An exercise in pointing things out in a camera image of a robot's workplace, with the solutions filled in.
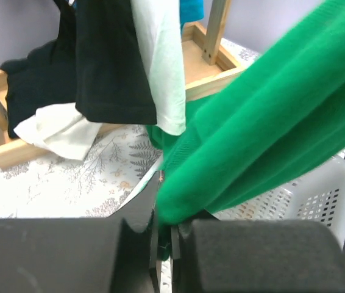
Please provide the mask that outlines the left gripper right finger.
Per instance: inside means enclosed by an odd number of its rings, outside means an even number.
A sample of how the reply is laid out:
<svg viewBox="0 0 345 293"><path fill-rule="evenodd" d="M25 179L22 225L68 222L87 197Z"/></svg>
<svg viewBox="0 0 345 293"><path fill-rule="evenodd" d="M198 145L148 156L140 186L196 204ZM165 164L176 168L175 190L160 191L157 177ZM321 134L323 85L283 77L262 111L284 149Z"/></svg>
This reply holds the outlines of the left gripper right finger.
<svg viewBox="0 0 345 293"><path fill-rule="evenodd" d="M345 256L309 220L218 220L171 227L173 292L345 292Z"/></svg>

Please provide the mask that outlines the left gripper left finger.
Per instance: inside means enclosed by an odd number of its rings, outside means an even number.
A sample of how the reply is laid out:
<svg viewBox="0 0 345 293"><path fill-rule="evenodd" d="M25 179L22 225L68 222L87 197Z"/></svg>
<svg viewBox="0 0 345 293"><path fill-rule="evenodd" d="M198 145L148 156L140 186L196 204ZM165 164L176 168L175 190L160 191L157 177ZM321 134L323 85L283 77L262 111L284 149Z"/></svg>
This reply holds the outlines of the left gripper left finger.
<svg viewBox="0 0 345 293"><path fill-rule="evenodd" d="M163 179L108 217L0 219L0 292L159 292Z"/></svg>

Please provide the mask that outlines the white plastic basket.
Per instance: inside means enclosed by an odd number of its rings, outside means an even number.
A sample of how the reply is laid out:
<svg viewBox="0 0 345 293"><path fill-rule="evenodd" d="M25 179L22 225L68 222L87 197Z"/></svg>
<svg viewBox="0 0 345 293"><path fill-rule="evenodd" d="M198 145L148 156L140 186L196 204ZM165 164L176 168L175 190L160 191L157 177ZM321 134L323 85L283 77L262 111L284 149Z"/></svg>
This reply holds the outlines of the white plastic basket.
<svg viewBox="0 0 345 293"><path fill-rule="evenodd" d="M294 181L215 214L220 220L312 220L345 241L345 160L331 158Z"/></svg>

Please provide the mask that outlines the bright green t shirt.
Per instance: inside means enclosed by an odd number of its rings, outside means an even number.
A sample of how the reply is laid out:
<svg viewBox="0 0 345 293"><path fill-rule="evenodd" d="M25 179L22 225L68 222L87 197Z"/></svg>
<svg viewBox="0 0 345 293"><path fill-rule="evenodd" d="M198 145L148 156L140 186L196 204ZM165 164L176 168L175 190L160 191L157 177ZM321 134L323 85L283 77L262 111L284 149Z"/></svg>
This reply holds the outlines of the bright green t shirt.
<svg viewBox="0 0 345 293"><path fill-rule="evenodd" d="M147 132L163 151L158 255L169 227L234 207L345 147L345 1L324 1L221 92L187 105L187 127Z"/></svg>

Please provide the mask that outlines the teal blue t shirt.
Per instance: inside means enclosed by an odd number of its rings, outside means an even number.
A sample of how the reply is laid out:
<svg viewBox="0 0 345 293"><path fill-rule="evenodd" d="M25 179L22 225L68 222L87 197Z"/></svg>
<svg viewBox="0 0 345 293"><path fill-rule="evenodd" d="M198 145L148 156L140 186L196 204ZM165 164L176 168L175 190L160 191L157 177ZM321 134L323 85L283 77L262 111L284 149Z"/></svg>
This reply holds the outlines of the teal blue t shirt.
<svg viewBox="0 0 345 293"><path fill-rule="evenodd" d="M203 19L204 1L203 0L180 0L179 15L182 24L190 23Z"/></svg>

